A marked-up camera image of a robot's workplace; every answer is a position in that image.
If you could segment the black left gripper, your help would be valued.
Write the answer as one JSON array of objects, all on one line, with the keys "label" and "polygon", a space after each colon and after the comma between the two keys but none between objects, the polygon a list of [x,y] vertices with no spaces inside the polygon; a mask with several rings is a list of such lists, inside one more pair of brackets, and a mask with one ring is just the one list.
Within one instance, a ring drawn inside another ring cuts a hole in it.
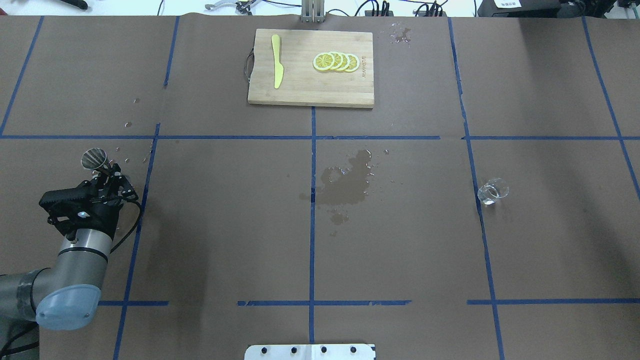
[{"label": "black left gripper", "polygon": [[130,178],[117,163],[105,162],[93,178],[86,181],[93,193],[80,209],[81,220],[116,221],[126,204],[137,204],[138,194]]}]

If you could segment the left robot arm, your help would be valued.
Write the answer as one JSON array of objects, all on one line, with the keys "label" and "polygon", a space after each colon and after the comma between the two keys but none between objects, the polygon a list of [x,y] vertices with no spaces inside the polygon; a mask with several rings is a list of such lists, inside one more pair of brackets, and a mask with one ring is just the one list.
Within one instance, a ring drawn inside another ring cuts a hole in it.
[{"label": "left robot arm", "polygon": [[80,330],[94,319],[102,297],[121,210],[141,208],[119,164],[89,165],[89,180],[45,192],[39,205],[62,235],[50,268],[1,276],[1,358],[38,360],[40,330]]}]

